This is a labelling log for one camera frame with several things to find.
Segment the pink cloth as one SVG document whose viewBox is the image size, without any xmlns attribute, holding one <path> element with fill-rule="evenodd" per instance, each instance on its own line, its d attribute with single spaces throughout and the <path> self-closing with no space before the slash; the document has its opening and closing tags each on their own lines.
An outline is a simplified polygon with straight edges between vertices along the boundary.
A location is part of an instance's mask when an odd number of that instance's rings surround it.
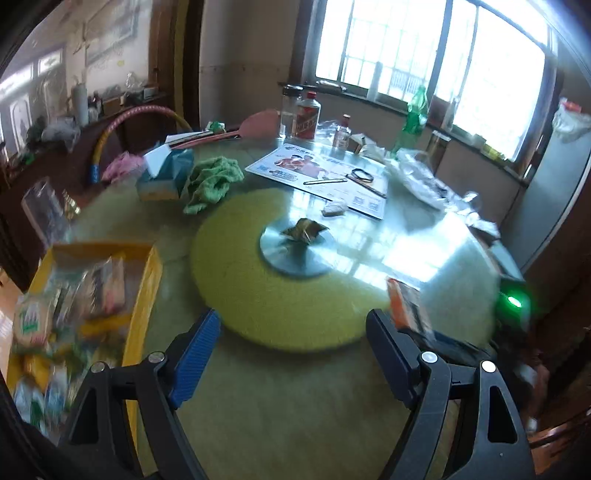
<svg viewBox="0 0 591 480">
<path fill-rule="evenodd" d="M 101 181 L 116 183 L 130 175 L 141 174 L 145 169 L 145 160 L 142 156 L 123 152 L 118 155 L 104 170 Z"/>
</svg>

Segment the pink yellow hula hoop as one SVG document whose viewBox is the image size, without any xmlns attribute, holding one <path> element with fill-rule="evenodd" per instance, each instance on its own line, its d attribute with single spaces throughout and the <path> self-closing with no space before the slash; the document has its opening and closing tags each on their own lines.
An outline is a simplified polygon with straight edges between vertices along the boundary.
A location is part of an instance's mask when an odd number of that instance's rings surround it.
<svg viewBox="0 0 591 480">
<path fill-rule="evenodd" d="M 111 136 L 115 135 L 123 147 L 137 153 L 162 140 L 173 129 L 181 133 L 192 131 L 188 122 L 169 107 L 144 104 L 125 108 L 113 117 L 98 137 L 91 156 L 89 182 L 98 184 L 103 171 L 111 163 L 111 160 L 102 160 Z"/>
</svg>

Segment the crumpled yellow wrapper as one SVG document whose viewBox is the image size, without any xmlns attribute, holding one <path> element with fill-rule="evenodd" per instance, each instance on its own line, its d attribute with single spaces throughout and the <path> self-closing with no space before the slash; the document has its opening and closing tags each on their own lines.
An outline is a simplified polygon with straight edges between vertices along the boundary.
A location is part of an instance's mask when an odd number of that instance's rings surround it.
<svg viewBox="0 0 591 480">
<path fill-rule="evenodd" d="M 315 242 L 315 239 L 318 238 L 319 234 L 327 230 L 327 226 L 322 225 L 315 220 L 301 218 L 297 220 L 297 223 L 294 224 L 294 226 L 285 228 L 280 234 L 291 240 L 311 245 L 311 243 Z"/>
</svg>

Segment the white plastic bag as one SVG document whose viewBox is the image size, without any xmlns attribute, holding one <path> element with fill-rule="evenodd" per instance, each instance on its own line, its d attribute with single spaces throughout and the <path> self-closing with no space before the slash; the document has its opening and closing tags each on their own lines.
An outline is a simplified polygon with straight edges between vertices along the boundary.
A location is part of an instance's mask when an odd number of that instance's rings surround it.
<svg viewBox="0 0 591 480">
<path fill-rule="evenodd" d="M 401 148 L 388 160 L 388 174 L 412 195 L 436 210 L 446 210 L 459 196 L 438 179 L 431 158 L 422 150 Z"/>
</svg>

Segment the small clear liquor bottle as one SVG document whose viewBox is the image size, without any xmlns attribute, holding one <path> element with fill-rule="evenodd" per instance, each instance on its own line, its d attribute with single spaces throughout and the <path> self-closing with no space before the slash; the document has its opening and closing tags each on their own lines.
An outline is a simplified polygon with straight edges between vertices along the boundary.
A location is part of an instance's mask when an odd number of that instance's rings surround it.
<svg viewBox="0 0 591 480">
<path fill-rule="evenodd" d="M 351 121 L 351 116 L 349 116 L 349 114 L 343 114 L 338 127 L 335 129 L 334 141 L 332 141 L 332 145 L 335 149 L 342 151 L 349 149 L 349 139 L 352 134 L 352 131 L 349 128 L 349 121 Z"/>
</svg>

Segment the white red liquor bottle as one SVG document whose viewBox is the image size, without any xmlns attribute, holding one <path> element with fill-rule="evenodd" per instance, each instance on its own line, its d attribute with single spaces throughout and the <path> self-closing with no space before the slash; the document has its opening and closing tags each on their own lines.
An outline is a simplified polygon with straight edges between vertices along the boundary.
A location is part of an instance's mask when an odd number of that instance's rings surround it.
<svg viewBox="0 0 591 480">
<path fill-rule="evenodd" d="M 318 128 L 322 105 L 317 100 L 317 92 L 308 91 L 297 102 L 295 112 L 293 135 L 304 140 L 314 140 Z"/>
</svg>

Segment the grey refrigerator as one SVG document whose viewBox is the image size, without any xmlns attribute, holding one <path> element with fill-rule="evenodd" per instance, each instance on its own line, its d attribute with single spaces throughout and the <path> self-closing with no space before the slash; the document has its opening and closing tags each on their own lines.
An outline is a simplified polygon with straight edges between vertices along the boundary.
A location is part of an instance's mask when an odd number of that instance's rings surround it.
<svg viewBox="0 0 591 480">
<path fill-rule="evenodd" d="M 571 203 L 590 157 L 590 116 L 563 98 L 545 153 L 502 226 L 502 242 L 520 270 L 541 251 Z"/>
</svg>

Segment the framed wall painting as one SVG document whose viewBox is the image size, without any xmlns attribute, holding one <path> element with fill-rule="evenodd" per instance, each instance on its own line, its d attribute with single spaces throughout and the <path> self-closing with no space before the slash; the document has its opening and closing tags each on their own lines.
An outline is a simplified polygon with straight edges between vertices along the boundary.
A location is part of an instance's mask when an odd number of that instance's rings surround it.
<svg viewBox="0 0 591 480">
<path fill-rule="evenodd" d="M 135 0 L 107 1 L 85 23 L 83 40 L 85 45 L 85 64 L 94 64 L 121 46 L 137 33 L 139 14 Z"/>
</svg>

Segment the teal tissue box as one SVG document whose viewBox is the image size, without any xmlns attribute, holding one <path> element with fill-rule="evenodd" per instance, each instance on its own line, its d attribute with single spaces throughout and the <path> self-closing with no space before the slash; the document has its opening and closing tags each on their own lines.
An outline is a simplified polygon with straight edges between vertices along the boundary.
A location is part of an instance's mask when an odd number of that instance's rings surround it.
<svg viewBox="0 0 591 480">
<path fill-rule="evenodd" d="M 178 200 L 193 167 L 191 149 L 171 149 L 163 144 L 143 156 L 146 168 L 136 181 L 142 201 Z"/>
</svg>

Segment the yellow cardboard tray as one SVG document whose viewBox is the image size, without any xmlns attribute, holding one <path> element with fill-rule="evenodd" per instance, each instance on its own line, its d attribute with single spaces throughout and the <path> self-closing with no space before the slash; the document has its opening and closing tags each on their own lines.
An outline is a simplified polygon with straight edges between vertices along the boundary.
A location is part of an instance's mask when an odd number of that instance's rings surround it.
<svg viewBox="0 0 591 480">
<path fill-rule="evenodd" d="M 49 248 L 28 291 L 1 316 L 1 372 L 25 421 L 58 441 L 94 363 L 141 360 L 161 275 L 149 244 Z"/>
</svg>

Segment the orange biscuit package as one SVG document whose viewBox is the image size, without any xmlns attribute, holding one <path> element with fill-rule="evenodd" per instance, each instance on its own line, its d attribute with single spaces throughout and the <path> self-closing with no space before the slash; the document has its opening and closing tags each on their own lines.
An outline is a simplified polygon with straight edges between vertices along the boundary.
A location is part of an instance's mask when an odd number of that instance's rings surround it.
<svg viewBox="0 0 591 480">
<path fill-rule="evenodd" d="M 396 278 L 387 280 L 391 316 L 398 330 L 410 330 L 433 337 L 433 327 L 421 301 L 421 292 Z"/>
</svg>

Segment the white thermos mug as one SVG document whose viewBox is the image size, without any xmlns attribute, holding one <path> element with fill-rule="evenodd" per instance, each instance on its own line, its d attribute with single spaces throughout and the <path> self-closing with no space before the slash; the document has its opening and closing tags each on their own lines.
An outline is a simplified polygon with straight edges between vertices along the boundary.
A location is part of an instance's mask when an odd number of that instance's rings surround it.
<svg viewBox="0 0 591 480">
<path fill-rule="evenodd" d="M 79 127 L 85 127 L 89 123 L 88 95 L 86 86 L 78 83 L 71 88 L 70 98 L 72 112 Z"/>
</svg>

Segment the square cracker pack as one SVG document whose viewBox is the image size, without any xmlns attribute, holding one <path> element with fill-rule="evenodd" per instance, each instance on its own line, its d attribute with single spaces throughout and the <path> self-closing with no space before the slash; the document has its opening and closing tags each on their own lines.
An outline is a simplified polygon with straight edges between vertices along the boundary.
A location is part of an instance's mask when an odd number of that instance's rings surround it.
<svg viewBox="0 0 591 480">
<path fill-rule="evenodd" d="M 118 313 L 125 305 L 124 256 L 114 255 L 94 264 L 80 282 L 78 305 L 83 319 Z"/>
</svg>

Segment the round cracker pack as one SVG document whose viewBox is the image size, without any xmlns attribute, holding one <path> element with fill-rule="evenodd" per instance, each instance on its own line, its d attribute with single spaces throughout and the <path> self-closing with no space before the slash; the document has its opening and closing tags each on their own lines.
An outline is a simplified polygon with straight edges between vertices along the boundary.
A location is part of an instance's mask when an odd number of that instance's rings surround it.
<svg viewBox="0 0 591 480">
<path fill-rule="evenodd" d="M 52 301 L 48 295 L 27 294 L 16 304 L 14 338 L 26 349 L 42 349 L 47 345 L 53 325 Z"/>
</svg>

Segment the printed poster sheet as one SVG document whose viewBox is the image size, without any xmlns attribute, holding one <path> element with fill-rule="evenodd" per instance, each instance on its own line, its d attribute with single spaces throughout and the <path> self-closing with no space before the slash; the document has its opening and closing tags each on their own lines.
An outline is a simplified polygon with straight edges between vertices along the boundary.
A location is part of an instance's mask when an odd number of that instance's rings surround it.
<svg viewBox="0 0 591 480">
<path fill-rule="evenodd" d="M 245 168 L 374 219 L 384 218 L 388 179 L 384 165 L 341 150 L 304 148 L 283 143 Z"/>
</svg>

